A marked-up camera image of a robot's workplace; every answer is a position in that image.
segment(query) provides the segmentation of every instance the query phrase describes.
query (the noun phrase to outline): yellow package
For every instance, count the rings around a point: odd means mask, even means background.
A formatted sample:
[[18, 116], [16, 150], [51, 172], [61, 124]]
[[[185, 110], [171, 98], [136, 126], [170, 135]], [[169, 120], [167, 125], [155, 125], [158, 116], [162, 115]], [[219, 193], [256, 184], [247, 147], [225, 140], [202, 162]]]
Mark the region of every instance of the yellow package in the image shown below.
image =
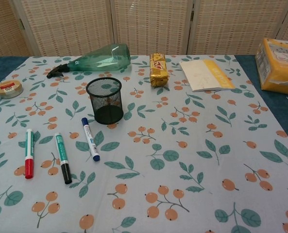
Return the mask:
[[261, 89], [288, 94], [288, 41], [265, 38], [255, 58]]
[[150, 55], [150, 84], [164, 86], [169, 80], [165, 55], [153, 53]]

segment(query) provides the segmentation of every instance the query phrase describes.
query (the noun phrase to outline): marker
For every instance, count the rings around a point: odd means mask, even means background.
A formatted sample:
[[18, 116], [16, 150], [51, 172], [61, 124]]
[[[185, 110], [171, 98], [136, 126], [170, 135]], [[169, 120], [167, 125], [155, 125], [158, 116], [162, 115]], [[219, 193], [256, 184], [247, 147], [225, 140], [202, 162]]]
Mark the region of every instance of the marker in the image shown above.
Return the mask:
[[56, 147], [58, 150], [58, 154], [59, 154], [60, 160], [61, 160], [61, 169], [62, 169], [64, 181], [65, 181], [65, 184], [69, 184], [72, 182], [72, 180], [71, 180], [71, 173], [70, 173], [70, 169], [69, 169], [69, 164], [68, 164], [68, 159], [67, 159], [67, 155], [66, 155], [63, 137], [60, 133], [56, 133], [54, 135], [54, 137], [55, 137], [55, 141], [56, 141]]
[[87, 143], [89, 144], [90, 150], [91, 150], [91, 154], [92, 154], [92, 158], [94, 161], [99, 161], [100, 160], [100, 155], [96, 149], [96, 145], [94, 143], [92, 134], [91, 134], [91, 130], [89, 127], [89, 123], [87, 122], [87, 118], [84, 117], [81, 119], [82, 124], [84, 125], [84, 130], [85, 130], [85, 136], [87, 139]]
[[25, 178], [34, 176], [34, 133], [32, 129], [26, 131], [25, 137]]

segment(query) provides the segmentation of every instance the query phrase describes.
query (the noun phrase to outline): paper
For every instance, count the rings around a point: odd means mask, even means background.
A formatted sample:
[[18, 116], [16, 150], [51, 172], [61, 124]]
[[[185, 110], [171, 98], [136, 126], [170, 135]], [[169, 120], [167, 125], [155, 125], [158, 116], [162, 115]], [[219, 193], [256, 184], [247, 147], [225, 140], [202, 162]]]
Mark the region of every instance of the paper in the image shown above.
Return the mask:
[[234, 89], [227, 75], [211, 60], [180, 62], [192, 91]]

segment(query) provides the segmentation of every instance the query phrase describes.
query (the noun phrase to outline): black mesh pen holder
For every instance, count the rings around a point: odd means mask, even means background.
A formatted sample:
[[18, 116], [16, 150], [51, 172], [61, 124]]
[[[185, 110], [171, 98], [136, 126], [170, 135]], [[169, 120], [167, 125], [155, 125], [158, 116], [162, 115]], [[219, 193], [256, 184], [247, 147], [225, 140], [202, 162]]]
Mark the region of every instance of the black mesh pen holder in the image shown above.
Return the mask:
[[94, 119], [98, 123], [110, 125], [123, 117], [121, 87], [121, 82], [111, 77], [95, 79], [86, 86], [94, 111]]

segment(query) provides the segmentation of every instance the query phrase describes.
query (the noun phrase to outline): green plastic bottle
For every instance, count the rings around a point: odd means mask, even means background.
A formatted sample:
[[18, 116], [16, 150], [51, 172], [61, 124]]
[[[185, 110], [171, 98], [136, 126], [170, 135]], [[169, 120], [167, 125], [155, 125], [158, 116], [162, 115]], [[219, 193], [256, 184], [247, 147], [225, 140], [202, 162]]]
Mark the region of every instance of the green plastic bottle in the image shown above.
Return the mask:
[[126, 68], [131, 63], [126, 44], [111, 44], [77, 58], [68, 64], [59, 65], [47, 74], [47, 78], [63, 76], [70, 71], [113, 71]]

